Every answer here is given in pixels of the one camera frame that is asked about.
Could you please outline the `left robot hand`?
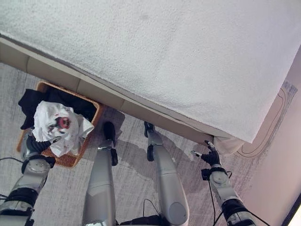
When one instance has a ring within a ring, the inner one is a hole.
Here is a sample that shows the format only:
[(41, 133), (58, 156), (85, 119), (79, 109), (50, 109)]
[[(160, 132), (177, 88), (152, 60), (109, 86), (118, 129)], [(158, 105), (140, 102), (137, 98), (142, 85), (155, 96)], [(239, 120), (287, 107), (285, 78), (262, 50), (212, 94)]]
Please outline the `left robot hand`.
[(31, 133), (27, 133), (24, 135), (20, 154), (23, 161), (27, 160), (29, 157), (40, 155), (43, 151), (48, 149), (52, 144), (57, 143), (61, 140), (61, 136), (54, 137), (48, 141), (36, 141), (35, 137)]

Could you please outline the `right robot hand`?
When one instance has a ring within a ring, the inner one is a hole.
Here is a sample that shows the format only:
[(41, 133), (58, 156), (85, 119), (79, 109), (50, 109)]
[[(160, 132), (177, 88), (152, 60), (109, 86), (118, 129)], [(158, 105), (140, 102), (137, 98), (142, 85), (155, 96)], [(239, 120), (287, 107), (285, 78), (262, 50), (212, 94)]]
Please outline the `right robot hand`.
[(211, 167), (221, 166), (222, 164), (220, 162), (220, 157), (214, 144), (208, 140), (205, 140), (205, 143), (207, 144), (207, 148), (209, 149), (208, 153), (201, 154), (196, 151), (191, 151), (191, 153), (194, 156), (201, 158), (203, 161), (208, 163)]

